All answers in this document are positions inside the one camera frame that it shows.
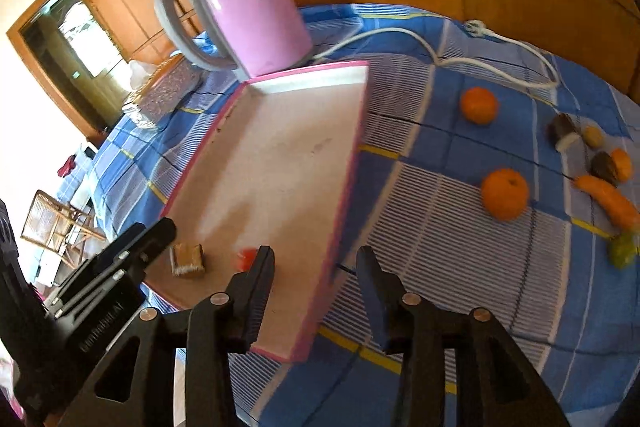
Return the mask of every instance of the red object on table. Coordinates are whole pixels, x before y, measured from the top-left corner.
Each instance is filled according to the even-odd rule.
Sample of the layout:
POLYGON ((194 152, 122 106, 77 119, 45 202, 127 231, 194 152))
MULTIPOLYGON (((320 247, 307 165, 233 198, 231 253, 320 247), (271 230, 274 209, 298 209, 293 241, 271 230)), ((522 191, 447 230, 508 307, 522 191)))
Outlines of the red object on table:
POLYGON ((241 272, 249 271, 257 253, 257 248, 243 248, 239 251, 236 258, 236 269, 241 272))
POLYGON ((76 155, 72 154, 66 159, 65 164, 58 169, 58 176, 64 178, 71 174, 71 171, 76 168, 76 155))

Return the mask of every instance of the wooden chair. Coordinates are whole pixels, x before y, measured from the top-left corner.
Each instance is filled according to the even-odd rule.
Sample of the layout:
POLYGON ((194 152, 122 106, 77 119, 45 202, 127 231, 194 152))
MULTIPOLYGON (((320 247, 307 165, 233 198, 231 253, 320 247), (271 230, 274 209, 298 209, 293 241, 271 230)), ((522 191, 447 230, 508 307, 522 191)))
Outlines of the wooden chair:
POLYGON ((87 225, 90 217, 89 213, 71 204, 61 203, 46 192, 38 190, 31 202, 20 238, 52 251, 74 269, 82 260, 84 242, 88 238, 95 237, 101 241, 106 239, 87 225), (71 241, 72 235, 77 235, 75 241, 71 241), (71 258, 72 252, 79 253, 78 263, 71 258))

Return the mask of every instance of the pink kettle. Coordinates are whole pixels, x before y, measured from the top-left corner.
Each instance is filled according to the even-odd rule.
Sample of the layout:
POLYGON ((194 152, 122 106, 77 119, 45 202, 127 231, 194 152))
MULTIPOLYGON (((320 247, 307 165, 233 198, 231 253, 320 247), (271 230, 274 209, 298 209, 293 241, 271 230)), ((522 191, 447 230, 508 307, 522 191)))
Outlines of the pink kettle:
POLYGON ((239 80, 287 70, 311 56, 311 37, 293 0, 191 0, 218 56, 187 35, 175 0, 155 0, 156 15, 184 56, 206 70, 236 70, 239 80))

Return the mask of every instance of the tissue box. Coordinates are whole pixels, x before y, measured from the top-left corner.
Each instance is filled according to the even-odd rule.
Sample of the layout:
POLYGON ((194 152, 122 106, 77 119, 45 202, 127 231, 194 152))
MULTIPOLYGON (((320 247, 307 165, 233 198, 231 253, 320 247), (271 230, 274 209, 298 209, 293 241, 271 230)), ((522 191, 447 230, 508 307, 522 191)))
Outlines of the tissue box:
POLYGON ((160 64, 145 85, 127 97, 122 111, 140 129, 156 129, 160 119, 171 113, 199 81, 200 70, 182 55, 175 55, 160 64))

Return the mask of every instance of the toy carrot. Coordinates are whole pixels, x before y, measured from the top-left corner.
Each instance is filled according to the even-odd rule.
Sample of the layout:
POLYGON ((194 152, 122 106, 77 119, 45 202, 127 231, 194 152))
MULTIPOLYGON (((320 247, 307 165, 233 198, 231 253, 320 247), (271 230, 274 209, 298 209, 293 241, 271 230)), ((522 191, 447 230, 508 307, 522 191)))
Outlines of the toy carrot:
POLYGON ((613 185, 590 174, 577 177, 574 185, 604 208, 614 226, 631 232, 637 232, 640 229, 640 214, 633 203, 620 194, 613 185))

